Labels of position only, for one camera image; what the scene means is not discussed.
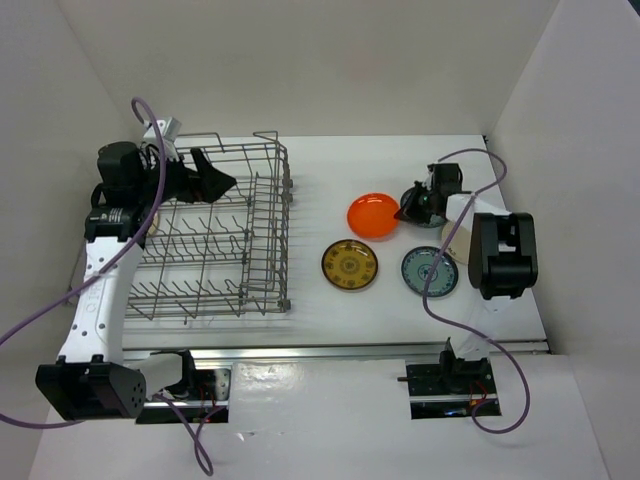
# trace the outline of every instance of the white wall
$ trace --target white wall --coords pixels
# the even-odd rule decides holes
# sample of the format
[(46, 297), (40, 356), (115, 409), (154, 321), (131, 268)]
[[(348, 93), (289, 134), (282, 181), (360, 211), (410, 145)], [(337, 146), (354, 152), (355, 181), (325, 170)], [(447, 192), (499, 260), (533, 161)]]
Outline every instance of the white wall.
[(481, 134), (557, 0), (58, 0), (121, 112), (184, 131)]
[(536, 297), (569, 353), (614, 480), (637, 478), (640, 18), (562, 0), (490, 137), (513, 209), (536, 220)]
[[(0, 2), (0, 330), (65, 292), (82, 241), (96, 151), (124, 123), (48, 0)], [(72, 311), (0, 348), (0, 410), (44, 421), (35, 369), (55, 359)], [(0, 424), (2, 477), (28, 476), (40, 432)]]

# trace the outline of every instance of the dish rack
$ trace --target dish rack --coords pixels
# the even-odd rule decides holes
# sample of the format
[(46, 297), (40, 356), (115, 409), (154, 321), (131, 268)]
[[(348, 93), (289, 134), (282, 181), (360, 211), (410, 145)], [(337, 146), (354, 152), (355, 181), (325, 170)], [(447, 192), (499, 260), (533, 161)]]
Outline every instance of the dish rack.
[(171, 200), (160, 207), (129, 293), (125, 331), (210, 329), (250, 312), (286, 312), (293, 182), (278, 133), (238, 143), (216, 133), (186, 135), (177, 143), (187, 167), (195, 169), (189, 150), (200, 148), (237, 185), (211, 205)]

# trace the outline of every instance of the orange bowl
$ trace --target orange bowl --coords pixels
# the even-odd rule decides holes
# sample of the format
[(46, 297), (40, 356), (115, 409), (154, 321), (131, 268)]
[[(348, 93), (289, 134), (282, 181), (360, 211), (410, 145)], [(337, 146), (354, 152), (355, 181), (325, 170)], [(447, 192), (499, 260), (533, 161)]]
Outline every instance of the orange bowl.
[(347, 222), (351, 230), (362, 238), (379, 238), (389, 235), (398, 225), (393, 215), (400, 209), (389, 195), (367, 193), (349, 207)]

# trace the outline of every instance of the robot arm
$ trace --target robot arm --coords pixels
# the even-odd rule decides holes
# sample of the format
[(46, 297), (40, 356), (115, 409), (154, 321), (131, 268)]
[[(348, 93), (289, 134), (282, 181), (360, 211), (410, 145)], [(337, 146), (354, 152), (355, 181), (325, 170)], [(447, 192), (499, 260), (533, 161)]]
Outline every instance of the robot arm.
[[(470, 193), (462, 191), (462, 180), (455, 163), (429, 165), (429, 177), (415, 182), (396, 218), (428, 223), (431, 215), (438, 215), (456, 222), (471, 199)], [(460, 228), (471, 232), (469, 280), (479, 292), (473, 311), (462, 323), (494, 336), (496, 315), (503, 315), (537, 280), (533, 218), (476, 198)], [(488, 356), (487, 343), (463, 330), (452, 335), (447, 349), (460, 362), (480, 362)]]
[[(213, 203), (236, 184), (215, 169), (199, 149), (192, 149), (196, 170), (187, 168), (174, 146), (180, 122), (161, 119), (166, 181), (163, 201)], [(158, 189), (159, 165), (145, 153), (154, 145), (152, 129), (143, 147), (116, 142), (100, 149), (98, 170), (102, 177), (91, 197), (85, 221), (87, 264), (85, 280), (101, 277), (79, 298), (69, 335), (56, 363), (40, 365), (36, 385), (65, 420), (136, 418), (144, 400), (183, 376), (186, 355), (175, 352), (151, 355), (135, 368), (122, 365), (122, 334), (129, 290), (142, 258), (146, 235), (109, 271), (103, 265), (120, 252), (150, 213)]]

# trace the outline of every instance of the wire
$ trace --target wire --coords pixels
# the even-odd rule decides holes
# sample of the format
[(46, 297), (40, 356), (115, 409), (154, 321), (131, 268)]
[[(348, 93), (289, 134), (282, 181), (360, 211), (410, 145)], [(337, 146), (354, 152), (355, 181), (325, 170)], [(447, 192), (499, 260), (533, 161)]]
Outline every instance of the wire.
[(180, 409), (174, 405), (174, 403), (170, 399), (168, 399), (167, 397), (159, 393), (155, 394), (153, 396), (153, 399), (166, 403), (169, 406), (169, 408), (173, 410), (173, 413), (176, 414), (176, 417), (178, 417), (178, 420), (180, 420), (180, 422), (187, 429), (187, 433), (193, 440), (193, 449), (194, 449), (194, 454), (196, 456), (196, 461), (198, 462), (198, 465), (207, 476), (213, 477), (213, 464), (211, 463), (211, 458), (209, 457), (209, 454), (207, 453), (205, 448), (202, 446), (202, 443), (200, 442), (200, 433), (202, 432), (202, 428), (204, 427), (205, 423), (207, 423), (207, 420), (209, 420), (213, 415), (218, 413), (220, 410), (223, 410), (223, 407), (212, 409), (200, 421), (200, 425), (198, 425), (198, 429), (194, 433), (185, 416), (182, 414)]
[(517, 429), (520, 425), (522, 425), (524, 423), (524, 421), (526, 420), (527, 416), (529, 415), (529, 410), (531, 408), (531, 391), (529, 390), (529, 382), (527, 382), (527, 377), (525, 376), (524, 372), (522, 371), (522, 368), (520, 367), (520, 364), (517, 362), (515, 357), (511, 353), (509, 353), (509, 351), (507, 351), (506, 348), (504, 348), (502, 345), (500, 345), (500, 343), (498, 343), (496, 340), (493, 340), (488, 335), (482, 333), (480, 330), (477, 330), (477, 329), (475, 329), (473, 327), (470, 327), (469, 325), (465, 325), (465, 324), (459, 323), (459, 322), (454, 322), (453, 320), (448, 320), (448, 319), (446, 319), (444, 317), (441, 317), (437, 313), (434, 313), (429, 308), (429, 297), (427, 295), (427, 293), (429, 292), (429, 285), (431, 284), (431, 281), (433, 280), (434, 272), (436, 271), (436, 268), (437, 268), (438, 264), (440, 263), (440, 260), (442, 260), (442, 256), (444, 255), (444, 252), (447, 250), (447, 248), (449, 248), (449, 244), (451, 243), (451, 241), (453, 240), (454, 235), (456, 234), (456, 232), (460, 228), (460, 225), (462, 224), (462, 221), (464, 220), (464, 217), (467, 215), (467, 213), (471, 209), (471, 206), (473, 205), (473, 202), (475, 201), (477, 196), (480, 195), (482, 192), (485, 192), (485, 191), (489, 190), (490, 188), (495, 187), (502, 180), (504, 180), (504, 177), (507, 176), (507, 164), (504, 162), (504, 160), (502, 160), (502, 158), (500, 158), (495, 153), (490, 152), (489, 150), (484, 150), (482, 148), (465, 148), (463, 150), (458, 150), (458, 151), (455, 151), (453, 153), (450, 153), (450, 154), (445, 155), (444, 157), (438, 159), (436, 163), (443, 162), (444, 160), (447, 160), (447, 159), (449, 159), (451, 157), (454, 157), (456, 155), (460, 155), (460, 154), (463, 154), (463, 153), (471, 153), (471, 152), (485, 153), (485, 154), (489, 155), (489, 157), (491, 157), (492, 159), (496, 160), (502, 166), (502, 172), (500, 173), (500, 175), (498, 176), (498, 178), (494, 182), (491, 182), (490, 184), (488, 184), (488, 185), (476, 190), (475, 192), (473, 192), (471, 194), (471, 198), (469, 199), (469, 201), (465, 205), (464, 209), (462, 210), (462, 213), (460, 214), (460, 217), (458, 217), (458, 219), (456, 220), (453, 228), (451, 229), (451, 232), (449, 232), (449, 235), (447, 236), (447, 238), (443, 242), (442, 247), (440, 247), (440, 250), (438, 251), (438, 254), (436, 255), (436, 258), (433, 260), (433, 265), (431, 265), (431, 268), (429, 269), (429, 274), (427, 275), (427, 280), (425, 282), (424, 291), (422, 292), (422, 305), (424, 306), (425, 311), (431, 317), (433, 317), (435, 320), (437, 320), (439, 322), (442, 322), (442, 323), (444, 323), (446, 325), (450, 325), (452, 327), (460, 328), (462, 330), (466, 330), (467, 332), (473, 333), (474, 335), (477, 335), (478, 337), (482, 338), (489, 345), (492, 345), (495, 348), (497, 348), (500, 352), (502, 352), (511, 361), (511, 363), (513, 363), (513, 366), (516, 368), (516, 371), (518, 372), (518, 375), (520, 375), (520, 379), (522, 380), (522, 386), (524, 387), (524, 394), (525, 394), (524, 410), (522, 411), (522, 415), (520, 415), (520, 418), (518, 418), (518, 420), (516, 420), (512, 425), (510, 425), (508, 427), (500, 428), (500, 429), (493, 429), (493, 428), (485, 427), (484, 425), (482, 425), (478, 421), (478, 418), (477, 418), (478, 410), (480, 408), (482, 408), (484, 405), (486, 405), (488, 402), (478, 403), (471, 410), (471, 418), (473, 419), (473, 422), (476, 424), (476, 426), (480, 430), (482, 430), (483, 432), (499, 435), (499, 434), (513, 432), (515, 429)]
[(469, 384), (469, 406), (470, 407), (474, 407), (478, 403), (484, 402), (487, 399), (487, 396), (489, 395), (489, 392), (484, 387), (484, 385), (482, 385), (482, 383), (480, 383), (479, 380), (476, 380), (475, 384), (478, 385), (480, 387), (480, 389), (482, 390), (482, 398), (480, 400), (474, 400), (473, 399), (473, 383)]
[[(145, 111), (145, 113), (149, 117), (150, 124), (153, 127), (153, 131), (156, 135), (156, 140), (158, 142), (159, 149), (160, 149), (160, 178), (158, 181), (158, 190), (156, 191), (156, 196), (155, 196), (155, 199), (153, 200), (153, 204), (151, 206), (149, 215), (147, 215), (147, 218), (142, 223), (138, 231), (133, 235), (133, 237), (131, 237), (131, 239), (124, 245), (124, 247), (122, 247), (122, 249), (111, 260), (109, 260), (98, 271), (96, 275), (85, 280), (81, 285), (67, 292), (65, 295), (60, 297), (55, 302), (45, 307), (42, 307), (40, 310), (34, 312), (33, 314), (29, 315), (27, 318), (22, 320), (20, 323), (10, 328), (4, 335), (2, 335), (2, 337), (0, 337), (0, 347), (4, 345), (5, 342), (7, 342), (11, 337), (13, 337), (20, 330), (27, 327), (31, 323), (35, 322), (39, 318), (43, 317), (44, 315), (49, 313), (51, 310), (53, 310), (57, 306), (65, 303), (67, 300), (79, 295), (83, 290), (85, 290), (86, 288), (90, 287), (95, 282), (97, 282), (102, 275), (104, 275), (109, 270), (111, 270), (111, 268), (113, 268), (116, 265), (116, 263), (118, 263), (118, 261), (122, 259), (122, 257), (124, 257), (124, 255), (142, 239), (144, 234), (147, 232), (147, 230), (151, 226), (151, 222), (153, 222), (153, 215), (156, 213), (156, 211), (158, 210), (158, 207), (160, 207), (160, 204), (162, 203), (162, 195), (164, 193), (164, 184), (165, 184), (165, 178), (166, 178), (165, 162), (167, 159), (167, 155), (164, 148), (164, 142), (162, 141), (162, 134), (160, 132), (160, 128), (158, 127), (158, 120), (154, 115), (153, 110), (151, 110), (151, 107), (147, 104), (147, 102), (145, 102), (143, 99), (139, 97), (134, 97), (131, 100), (131, 108), (133, 110), (133, 113), (136, 116), (136, 118), (140, 120), (140, 122), (143, 124), (145, 124), (145, 120), (142, 118), (142, 116), (140, 115), (140, 112), (138, 111), (138, 105), (142, 107), (142, 109)], [(4, 423), (8, 423), (10, 425), (14, 425), (16, 427), (30, 428), (34, 430), (50, 430), (54, 428), (64, 428), (64, 427), (70, 427), (72, 425), (77, 425), (78, 423), (81, 423), (78, 421), (60, 422), (60, 423), (31, 423), (31, 422), (24, 422), (22, 420), (9, 417), (8, 415), (5, 415), (3, 413), (0, 413), (0, 421)]]

